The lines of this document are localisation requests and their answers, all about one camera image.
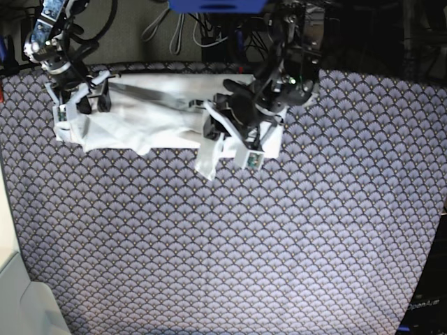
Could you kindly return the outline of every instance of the scalloped pattern fabric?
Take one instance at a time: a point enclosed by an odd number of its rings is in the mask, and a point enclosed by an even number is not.
[[[444,89],[322,71],[277,161],[209,182],[194,150],[56,142],[46,81],[3,80],[1,153],[30,277],[73,334],[395,333],[447,196]]]

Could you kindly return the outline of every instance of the white cloth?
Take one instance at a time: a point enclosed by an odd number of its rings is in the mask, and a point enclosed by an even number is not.
[[[199,155],[196,169],[208,179],[215,175],[219,158],[233,158],[238,142],[229,137],[217,145],[202,136],[206,119],[203,110],[191,110],[193,100],[212,100],[217,93],[229,94],[225,79],[249,84],[251,75],[177,75],[135,74],[110,79],[110,112],[98,112],[97,99],[92,99],[93,112],[56,123],[57,137],[93,149],[132,149],[144,156],[152,148],[193,148],[206,145]],[[261,136],[270,124],[261,124]],[[264,144],[266,158],[277,158],[283,127],[278,126]]]

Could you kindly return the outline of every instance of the patterned tablecloth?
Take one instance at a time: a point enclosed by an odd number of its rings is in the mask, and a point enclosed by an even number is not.
[[[446,90],[321,72],[279,160],[209,182],[193,150],[56,142],[46,81],[3,80],[1,154],[27,269],[73,334],[395,333],[447,196]]]

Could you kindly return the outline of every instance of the floor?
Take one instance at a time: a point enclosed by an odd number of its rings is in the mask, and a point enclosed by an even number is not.
[[[35,6],[38,0],[0,0],[1,4],[12,6]],[[107,21],[110,0],[91,1],[89,7],[78,15],[76,23],[86,31],[85,37],[92,37]],[[186,17],[182,51],[175,56],[169,53],[169,43],[174,34],[179,15],[171,12],[161,23],[154,39],[141,41],[141,33],[166,8],[166,4],[149,0],[119,1],[117,17],[108,34],[100,41],[100,48],[86,59],[86,64],[110,64],[129,61],[200,61],[201,49],[192,41],[194,20]],[[16,59],[21,61],[20,21],[0,23],[0,32],[12,34],[15,40]]]

